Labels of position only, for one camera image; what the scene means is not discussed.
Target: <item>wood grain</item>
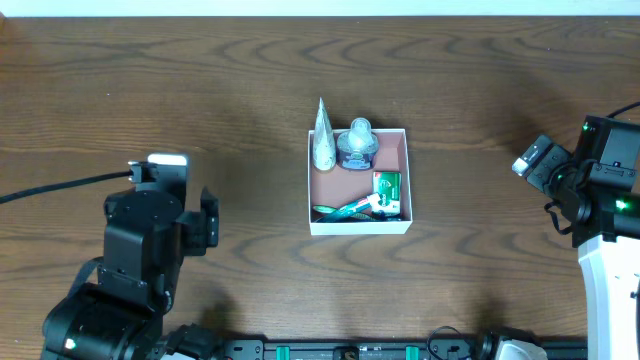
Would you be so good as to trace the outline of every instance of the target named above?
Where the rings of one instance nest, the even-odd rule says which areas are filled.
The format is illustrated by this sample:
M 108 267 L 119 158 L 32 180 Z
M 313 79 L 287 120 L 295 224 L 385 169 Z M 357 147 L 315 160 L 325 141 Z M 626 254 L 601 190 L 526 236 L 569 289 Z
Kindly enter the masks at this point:
M 586 113 L 640 92 L 637 18 L 8 19 L 0 192 L 192 158 L 189 206 L 221 199 L 221 243 L 183 266 L 182 323 L 272 339 L 424 337 L 439 325 L 586 334 L 577 253 L 510 171 L 539 133 L 572 147 Z M 306 132 L 403 127 L 405 236 L 309 235 Z M 124 180 L 0 207 L 0 353 L 37 358 L 41 324 L 101 254 Z

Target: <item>green light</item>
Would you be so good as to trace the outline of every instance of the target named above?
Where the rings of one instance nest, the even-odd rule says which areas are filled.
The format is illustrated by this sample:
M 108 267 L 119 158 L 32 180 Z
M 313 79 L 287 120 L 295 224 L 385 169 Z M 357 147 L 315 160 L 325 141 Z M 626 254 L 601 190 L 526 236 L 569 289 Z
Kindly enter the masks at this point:
M 622 200 L 616 200 L 616 207 L 620 210 L 624 210 L 629 208 L 629 204 Z
M 76 348 L 76 342 L 73 341 L 73 339 L 67 339 L 67 341 L 65 341 L 64 343 L 64 347 L 67 348 L 68 350 L 73 350 Z

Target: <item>white cardboard box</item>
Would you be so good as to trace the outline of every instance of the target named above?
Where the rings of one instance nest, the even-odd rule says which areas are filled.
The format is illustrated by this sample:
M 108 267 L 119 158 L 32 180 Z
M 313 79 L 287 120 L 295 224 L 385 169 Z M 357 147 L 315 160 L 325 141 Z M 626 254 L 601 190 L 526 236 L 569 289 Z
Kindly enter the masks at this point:
M 347 130 L 334 130 L 333 136 L 337 140 L 338 136 L 345 131 Z M 378 136 L 380 144 L 373 169 L 349 171 L 336 165 L 329 172 L 320 172 L 312 163 L 314 131 L 309 131 L 307 144 L 307 192 L 311 235 L 404 234 L 413 223 L 406 132 L 404 129 L 374 129 L 373 133 Z M 320 215 L 314 214 L 312 211 L 313 205 L 340 208 L 370 195 L 373 192 L 373 171 L 398 171 L 402 174 L 402 183 L 400 185 L 400 206 L 402 209 L 400 215 L 402 216 L 402 221 L 314 222 Z

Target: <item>white wall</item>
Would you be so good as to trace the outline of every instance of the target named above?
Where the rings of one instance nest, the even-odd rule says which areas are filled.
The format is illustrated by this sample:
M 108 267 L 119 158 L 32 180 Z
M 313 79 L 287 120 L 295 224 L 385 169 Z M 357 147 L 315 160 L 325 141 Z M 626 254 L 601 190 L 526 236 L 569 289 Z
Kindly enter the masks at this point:
M 640 0 L 0 0 L 5 16 L 640 15 Z

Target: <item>green clamp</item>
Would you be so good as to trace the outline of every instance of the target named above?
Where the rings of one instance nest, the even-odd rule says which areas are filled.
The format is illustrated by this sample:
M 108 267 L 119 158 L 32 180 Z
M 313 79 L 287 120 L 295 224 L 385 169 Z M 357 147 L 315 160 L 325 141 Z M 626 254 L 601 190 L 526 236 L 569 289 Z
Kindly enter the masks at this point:
M 278 346 L 276 347 L 276 360 L 289 360 L 289 347 Z
M 407 346 L 406 360 L 420 360 L 420 348 L 417 346 Z

